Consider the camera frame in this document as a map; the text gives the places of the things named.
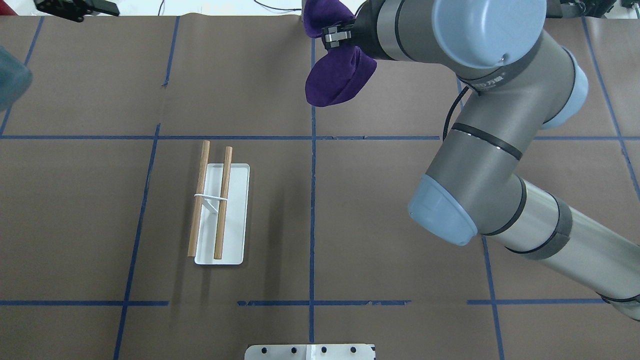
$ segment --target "blue tape line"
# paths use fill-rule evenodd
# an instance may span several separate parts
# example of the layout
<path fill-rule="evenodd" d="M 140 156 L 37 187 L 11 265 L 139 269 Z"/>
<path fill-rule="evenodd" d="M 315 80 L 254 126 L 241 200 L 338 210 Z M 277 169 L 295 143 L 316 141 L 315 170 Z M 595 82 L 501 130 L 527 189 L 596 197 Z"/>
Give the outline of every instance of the blue tape line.
<path fill-rule="evenodd" d="M 153 140 L 150 135 L 4 135 L 4 140 Z"/>
<path fill-rule="evenodd" d="M 405 306 L 411 300 L 316 300 L 316 306 Z"/>
<path fill-rule="evenodd" d="M 593 140 L 593 141 L 606 141 L 606 140 L 618 140 L 616 136 L 536 136 L 535 140 Z"/>
<path fill-rule="evenodd" d="M 44 23 L 44 16 L 41 16 L 40 21 L 38 21 L 38 27 L 36 28 L 36 33 L 33 35 L 31 46 L 29 46 L 29 52 L 27 53 L 27 58 L 24 60 L 25 65 L 29 65 L 29 60 L 31 60 L 33 49 L 36 47 L 36 42 L 38 41 L 38 36 L 40 36 L 40 30 L 42 29 L 43 23 Z"/>
<path fill-rule="evenodd" d="M 31 59 L 31 54 L 33 54 L 33 48 L 36 46 L 36 42 L 38 41 L 38 36 L 40 35 L 40 30 L 42 29 L 43 22 L 44 22 L 44 16 L 41 16 L 40 21 L 38 22 L 38 27 L 36 28 L 36 33 L 33 35 L 33 39 L 31 40 L 31 46 L 29 46 L 27 57 L 24 59 L 25 65 L 29 64 L 29 60 Z M 0 136 L 4 134 L 4 129 L 6 128 L 6 123 L 9 121 L 9 115 L 11 115 L 12 108 L 13 106 L 9 106 L 9 108 L 4 113 L 4 119 L 2 120 L 2 125 L 0 125 Z"/>
<path fill-rule="evenodd" d="M 122 301 L 0 300 L 0 306 L 122 306 Z"/>
<path fill-rule="evenodd" d="M 495 288 L 493 287 L 493 274 L 491 271 L 491 259 L 489 258 L 489 246 L 486 243 L 486 237 L 482 237 L 482 246 L 484 249 L 484 265 L 486 267 L 486 277 L 489 280 L 489 294 L 491 295 L 491 308 L 493 311 L 493 324 L 495 326 L 495 338 L 498 342 L 498 355 L 500 360 L 504 360 L 504 349 L 502 347 L 502 333 L 500 332 L 500 318 L 498 317 L 498 306 L 495 303 Z"/>
<path fill-rule="evenodd" d="M 593 60 L 593 65 L 596 69 L 596 74 L 598 75 L 598 81 L 600 82 L 600 87 L 602 88 L 602 92 L 604 93 L 605 100 L 607 101 L 607 107 L 609 108 L 609 114 L 611 115 L 613 126 L 616 128 L 616 134 L 618 135 L 618 140 L 620 141 L 620 147 L 622 147 L 622 153 L 624 154 L 625 161 L 627 162 L 627 168 L 629 170 L 629 174 L 631 175 L 631 181 L 633 182 L 634 188 L 636 189 L 636 196 L 638 200 L 640 200 L 640 186 L 638 186 L 636 172 L 634 171 L 634 167 L 631 164 L 631 159 L 629 158 L 629 153 L 627 151 L 627 146 L 625 145 L 625 141 L 622 139 L 622 132 L 620 131 L 618 119 L 616 118 L 616 114 L 613 111 L 613 106 L 611 105 L 611 98 L 609 97 L 609 92 L 607 91 L 607 87 L 604 85 L 604 80 L 602 79 L 600 66 L 598 65 L 598 60 L 596 59 L 595 52 L 593 51 L 593 46 L 591 45 L 591 36 L 589 35 L 587 20 L 585 19 L 584 16 L 582 17 L 582 28 L 584 29 L 584 35 L 587 39 L 589 53 L 591 54 L 591 59 Z"/>
<path fill-rule="evenodd" d="M 554 305 L 554 304 L 606 304 L 602 299 L 501 299 L 468 300 L 467 305 Z"/>
<path fill-rule="evenodd" d="M 122 306 L 120 312 L 120 325 L 118 326 L 118 337 L 116 339 L 116 347 L 113 351 L 113 360 L 118 360 L 120 357 L 120 345 L 122 344 L 122 334 L 124 333 L 124 322 L 127 319 L 128 306 Z"/>
<path fill-rule="evenodd" d="M 251 300 L 239 301 L 238 306 L 308 306 L 307 300 Z"/>
<path fill-rule="evenodd" d="M 122 334 L 124 333 L 124 324 L 127 319 L 127 303 L 129 301 L 129 295 L 131 294 L 131 284 L 133 283 L 133 273 L 136 268 L 136 258 L 138 257 L 138 247 L 140 245 L 140 235 L 142 234 L 142 222 L 145 217 L 145 210 L 147 208 L 147 195 L 149 193 L 149 182 L 151 180 L 151 171 L 154 168 L 154 161 L 156 160 L 156 148 L 158 145 L 158 134 L 160 133 L 160 124 L 156 126 L 156 134 L 154 135 L 154 144 L 151 147 L 151 157 L 149 159 L 149 166 L 147 168 L 147 180 L 145 181 L 145 190 L 142 195 L 142 205 L 140 206 L 140 216 L 138 217 L 138 228 L 136 230 L 136 239 L 133 243 L 133 251 L 131 253 L 131 264 L 129 265 L 129 276 L 127 278 L 127 287 L 124 292 L 124 304 L 122 306 L 122 312 L 120 313 L 120 326 L 118 327 L 118 337 L 116 339 L 116 347 L 113 352 L 113 359 L 117 360 L 120 356 L 120 345 L 122 344 Z"/>
<path fill-rule="evenodd" d="M 311 136 L 257 136 L 257 135 L 163 135 L 160 140 L 311 140 Z"/>
<path fill-rule="evenodd" d="M 4 129 L 6 128 L 6 123 L 9 121 L 9 115 L 11 115 L 12 108 L 13 105 L 9 106 L 9 108 L 4 112 L 4 119 L 2 120 L 2 125 L 0 125 L 0 138 L 4 138 Z"/>
<path fill-rule="evenodd" d="M 411 300 L 314 300 L 313 306 L 405 306 Z M 251 300 L 238 301 L 238 306 L 309 306 L 306 300 Z"/>
<path fill-rule="evenodd" d="M 152 135 L 3 135 L 3 140 L 153 140 Z M 535 140 L 617 141 L 616 136 L 537 136 Z M 312 136 L 245 135 L 163 135 L 158 140 L 313 140 Z M 439 136 L 316 136 L 316 141 L 334 140 L 440 140 Z M 640 136 L 622 136 L 624 141 L 638 141 Z"/>
<path fill-rule="evenodd" d="M 316 64 L 316 40 L 311 39 L 311 67 Z M 315 342 L 316 297 L 316 107 L 311 106 L 311 226 L 309 245 L 309 343 Z"/>
<path fill-rule="evenodd" d="M 169 306 L 168 301 L 129 301 L 127 306 Z"/>
<path fill-rule="evenodd" d="M 169 85 L 169 75 L 171 74 L 171 64 L 173 63 L 173 51 L 175 50 L 175 39 L 178 37 L 178 24 L 180 24 L 180 17 L 175 17 L 175 25 L 173 27 L 173 40 L 171 40 L 171 51 L 169 52 L 169 61 L 166 64 L 166 77 L 162 86 Z"/>
<path fill-rule="evenodd" d="M 0 300 L 0 306 L 123 306 L 124 301 L 102 300 Z M 168 301 L 130 301 L 128 306 L 169 306 Z"/>
<path fill-rule="evenodd" d="M 317 136 L 316 140 L 440 140 L 439 136 Z"/>

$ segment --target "black band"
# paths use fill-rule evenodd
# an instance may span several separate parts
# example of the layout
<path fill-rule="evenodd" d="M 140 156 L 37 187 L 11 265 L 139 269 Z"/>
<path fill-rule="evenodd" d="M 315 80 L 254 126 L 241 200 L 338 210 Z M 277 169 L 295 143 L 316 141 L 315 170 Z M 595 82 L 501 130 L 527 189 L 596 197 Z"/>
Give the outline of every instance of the black band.
<path fill-rule="evenodd" d="M 451 129 L 473 135 L 476 138 L 484 140 L 493 146 L 499 147 L 501 150 L 506 151 L 509 155 L 513 156 L 518 161 L 522 159 L 522 151 L 516 149 L 516 147 L 511 145 L 510 143 L 507 143 L 506 141 L 491 135 L 490 133 L 485 133 L 484 131 L 476 129 L 473 126 L 469 126 L 459 122 L 453 124 Z"/>
<path fill-rule="evenodd" d="M 405 54 L 407 58 L 415 61 L 411 56 L 409 56 L 409 54 L 406 53 L 404 47 L 402 46 L 402 41 L 400 41 L 400 34 L 398 32 L 398 18 L 400 18 L 400 10 L 402 10 L 402 5 L 404 5 L 404 0 L 400 1 L 400 5 L 398 5 L 398 10 L 396 11 L 396 22 L 394 23 L 394 26 L 396 27 L 396 41 L 402 53 Z"/>
<path fill-rule="evenodd" d="M 554 116 L 552 116 L 550 119 L 548 119 L 548 120 L 544 121 L 544 122 L 543 122 L 543 124 L 546 124 L 547 122 L 550 122 L 550 121 L 551 121 L 551 120 L 553 120 L 556 116 L 558 116 L 558 114 L 560 114 L 560 111 L 562 111 L 562 110 L 566 107 L 566 105 L 569 103 L 569 99 L 571 99 L 571 94 L 573 94 L 573 90 L 575 89 L 575 78 L 578 76 L 578 75 L 575 73 L 575 62 L 574 62 L 574 60 L 573 60 L 573 57 L 571 56 L 571 53 L 569 53 L 569 50 L 564 49 L 564 51 L 566 51 L 566 54 L 569 56 L 569 59 L 571 59 L 571 64 L 573 65 L 573 71 L 574 71 L 574 74 L 573 74 L 573 85 L 572 85 L 572 87 L 571 87 L 571 92 L 569 93 L 569 97 L 567 97 L 567 98 L 566 98 L 566 102 L 564 103 L 564 105 L 562 106 L 562 108 L 561 108 L 560 110 L 558 110 L 558 112 L 557 112 Z"/>
<path fill-rule="evenodd" d="M 491 74 L 483 76 L 481 78 L 463 79 L 458 76 L 458 79 L 478 93 L 489 89 L 498 88 L 520 75 L 536 57 L 541 45 L 542 36 L 538 38 L 531 50 L 529 50 L 529 52 L 520 60 L 514 63 L 510 63 L 509 65 L 499 67 Z"/>
<path fill-rule="evenodd" d="M 611 304 L 612 302 L 633 302 L 633 301 L 640 303 L 640 294 L 634 297 L 630 297 L 628 299 L 614 299 L 612 297 L 604 296 L 601 293 L 596 293 L 596 294 L 600 295 L 600 297 L 602 297 L 602 300 L 608 304 Z"/>
<path fill-rule="evenodd" d="M 520 176 L 518 176 L 518 180 L 520 180 L 520 185 L 522 186 L 522 195 L 520 196 L 520 205 L 518 205 L 518 209 L 516 210 L 516 213 L 513 214 L 513 216 L 511 217 L 511 220 L 509 220 L 509 222 L 506 223 L 503 227 L 501 227 L 500 229 L 492 233 L 484 234 L 485 236 L 494 236 L 494 235 L 504 233 L 513 224 L 515 224 L 515 222 L 518 221 L 518 219 L 520 218 L 520 215 L 522 215 L 522 210 L 524 210 L 524 204 L 527 203 L 527 185 L 524 183 L 524 180 L 520 178 Z"/>
<path fill-rule="evenodd" d="M 544 260 L 556 255 L 569 242 L 569 235 L 573 227 L 573 215 L 571 208 L 561 199 L 551 195 L 558 205 L 558 222 L 556 229 L 542 245 L 529 251 L 515 251 L 507 248 L 511 252 L 522 255 L 529 260 Z"/>
<path fill-rule="evenodd" d="M 393 60 L 385 53 L 378 40 L 378 16 L 384 1 L 366 1 L 358 9 L 351 28 L 351 40 L 364 53 L 374 59 Z"/>

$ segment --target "teal object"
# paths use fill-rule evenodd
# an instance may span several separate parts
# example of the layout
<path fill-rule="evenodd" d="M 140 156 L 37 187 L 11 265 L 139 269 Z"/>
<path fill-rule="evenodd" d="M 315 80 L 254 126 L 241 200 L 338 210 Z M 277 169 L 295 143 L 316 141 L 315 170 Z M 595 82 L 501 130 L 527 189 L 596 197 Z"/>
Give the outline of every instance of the teal object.
<path fill-rule="evenodd" d="M 33 74 L 0 46 L 0 111 L 7 110 L 31 85 Z"/>
<path fill-rule="evenodd" d="M 468 244 L 478 233 L 476 224 L 460 203 L 426 174 L 409 202 L 409 216 L 434 235 L 458 246 Z"/>

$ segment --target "black bracket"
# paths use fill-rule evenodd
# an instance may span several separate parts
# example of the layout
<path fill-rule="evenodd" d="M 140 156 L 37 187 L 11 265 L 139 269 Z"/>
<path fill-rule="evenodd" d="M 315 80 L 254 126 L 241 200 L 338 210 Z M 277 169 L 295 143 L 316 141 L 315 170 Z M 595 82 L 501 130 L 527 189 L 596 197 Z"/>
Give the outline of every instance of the black bracket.
<path fill-rule="evenodd" d="M 640 0 L 620 0 L 620 6 L 631 9 L 634 4 L 640 4 Z"/>
<path fill-rule="evenodd" d="M 105 0 L 33 0 L 36 9 L 63 19 L 82 22 L 95 12 L 119 16 L 118 5 Z"/>
<path fill-rule="evenodd" d="M 322 29 L 322 43 L 326 50 L 339 47 L 344 42 L 351 39 L 351 29 L 353 29 L 353 20 L 344 24 L 336 24 L 327 26 Z"/>

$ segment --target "robotic arm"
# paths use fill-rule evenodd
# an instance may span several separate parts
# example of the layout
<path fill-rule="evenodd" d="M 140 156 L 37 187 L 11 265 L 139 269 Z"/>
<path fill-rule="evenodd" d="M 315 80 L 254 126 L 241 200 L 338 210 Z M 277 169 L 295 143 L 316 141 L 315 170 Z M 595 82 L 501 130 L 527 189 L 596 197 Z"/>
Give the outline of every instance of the robotic arm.
<path fill-rule="evenodd" d="M 575 58 L 543 30 L 545 14 L 544 0 L 368 0 L 322 39 L 443 64 L 474 90 L 409 203 L 414 221 L 457 245 L 486 235 L 640 321 L 640 246 L 514 174 L 538 130 L 587 96 Z"/>

